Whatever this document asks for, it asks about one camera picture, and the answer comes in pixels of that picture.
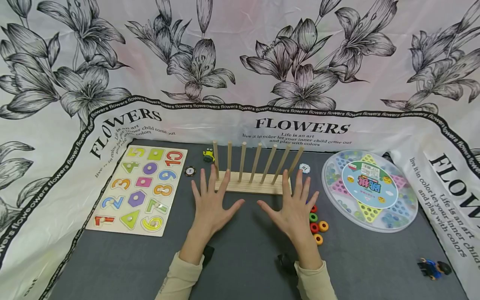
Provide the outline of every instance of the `wooden puzzle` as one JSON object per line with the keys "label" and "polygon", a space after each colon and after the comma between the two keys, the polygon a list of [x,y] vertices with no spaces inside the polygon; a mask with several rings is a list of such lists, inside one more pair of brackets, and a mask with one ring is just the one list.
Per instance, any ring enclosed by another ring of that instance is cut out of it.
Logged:
{"label": "wooden puzzle", "polygon": [[185,149],[130,146],[86,228],[161,237],[186,156]]}

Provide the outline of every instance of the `poker chip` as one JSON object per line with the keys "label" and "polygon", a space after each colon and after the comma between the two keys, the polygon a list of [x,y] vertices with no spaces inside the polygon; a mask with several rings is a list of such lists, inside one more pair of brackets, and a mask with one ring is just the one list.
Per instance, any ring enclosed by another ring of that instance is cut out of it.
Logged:
{"label": "poker chip", "polygon": [[188,177],[191,177],[191,176],[195,175],[196,172],[197,171],[192,166],[185,168],[185,175],[188,176]]}
{"label": "poker chip", "polygon": [[299,169],[301,169],[304,174],[310,173],[310,166],[307,164],[300,164]]}

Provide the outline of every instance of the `finger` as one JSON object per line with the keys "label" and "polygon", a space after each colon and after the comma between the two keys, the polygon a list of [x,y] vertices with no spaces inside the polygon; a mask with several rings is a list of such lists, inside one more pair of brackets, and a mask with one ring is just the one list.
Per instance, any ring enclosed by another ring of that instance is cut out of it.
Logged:
{"label": "finger", "polygon": [[267,213],[267,215],[272,219],[272,221],[274,221],[275,224],[277,224],[278,226],[278,223],[277,223],[278,212],[273,210],[267,203],[265,203],[262,200],[258,200],[257,204]]}
{"label": "finger", "polygon": [[302,170],[299,169],[297,172],[297,179],[295,180],[295,191],[293,192],[293,197],[300,199],[301,196],[301,187],[302,187]]}
{"label": "finger", "polygon": [[193,196],[195,197],[195,204],[197,204],[197,202],[200,201],[201,196],[200,196],[200,193],[198,192],[197,185],[193,180],[192,180],[192,191],[193,191]]}
{"label": "finger", "polygon": [[227,210],[227,216],[228,216],[228,221],[230,221],[230,219],[232,219],[232,217],[235,215],[235,213],[240,209],[240,207],[245,203],[245,200],[243,199],[240,199],[240,200],[237,200],[231,208],[229,208]]}
{"label": "finger", "polygon": [[282,187],[283,187],[283,195],[291,196],[292,193],[290,192],[290,185],[288,184],[288,171],[287,169],[283,170],[282,173]]}
{"label": "finger", "polygon": [[202,195],[207,194],[207,182],[205,180],[205,169],[204,168],[202,168],[200,170],[200,192],[202,193]]}
{"label": "finger", "polygon": [[315,193],[313,193],[313,196],[312,198],[310,199],[310,201],[308,201],[308,204],[307,204],[307,207],[308,207],[308,211],[311,211],[312,210],[312,207],[315,205],[315,202],[317,202],[317,199],[318,199],[318,195],[320,194],[320,192],[316,191]]}
{"label": "finger", "polygon": [[300,196],[300,201],[302,202],[302,204],[307,204],[307,200],[308,200],[308,191],[310,189],[310,177],[307,177],[307,179],[305,180],[305,184],[303,185],[303,189],[301,191],[301,196]]}
{"label": "finger", "polygon": [[215,165],[212,164],[210,167],[210,179],[208,180],[208,191],[215,192],[215,180],[216,180],[216,169]]}
{"label": "finger", "polygon": [[225,195],[225,191],[227,190],[227,186],[229,182],[230,182],[230,170],[227,170],[225,172],[225,176],[223,177],[222,184],[220,184],[220,187],[216,192],[221,197],[221,199],[223,199],[223,196]]}

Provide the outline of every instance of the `wooden base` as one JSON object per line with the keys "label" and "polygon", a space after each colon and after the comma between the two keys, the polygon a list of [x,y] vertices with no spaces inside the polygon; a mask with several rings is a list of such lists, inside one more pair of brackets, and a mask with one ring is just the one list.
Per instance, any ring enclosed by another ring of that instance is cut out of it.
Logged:
{"label": "wooden base", "polygon": [[[225,176],[225,171],[220,171],[220,176],[217,181],[215,181],[215,191],[218,191],[220,184],[222,183],[223,177]],[[269,194],[269,195],[283,195],[282,188],[282,179],[277,178],[275,184],[272,184],[274,174],[267,174],[263,184],[260,183],[262,180],[262,175],[260,173],[255,173],[253,177],[253,182],[249,183],[250,173],[244,172],[242,174],[242,181],[239,182],[239,172],[230,172],[230,183],[227,187],[227,192],[245,192],[249,194]],[[292,192],[292,187],[290,180],[288,180],[288,186],[290,194]]]}

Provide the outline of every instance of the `yellow ring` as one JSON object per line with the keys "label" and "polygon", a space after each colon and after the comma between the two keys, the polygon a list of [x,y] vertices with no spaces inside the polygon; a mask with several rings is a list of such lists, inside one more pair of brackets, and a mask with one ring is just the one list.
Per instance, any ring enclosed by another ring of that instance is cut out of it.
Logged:
{"label": "yellow ring", "polygon": [[324,243],[324,239],[320,234],[314,234],[313,238],[315,239],[315,242],[317,242],[317,245],[320,246],[321,244]]}
{"label": "yellow ring", "polygon": [[320,221],[320,223],[318,223],[318,230],[320,232],[325,232],[328,230],[328,223],[325,222],[325,221]]}

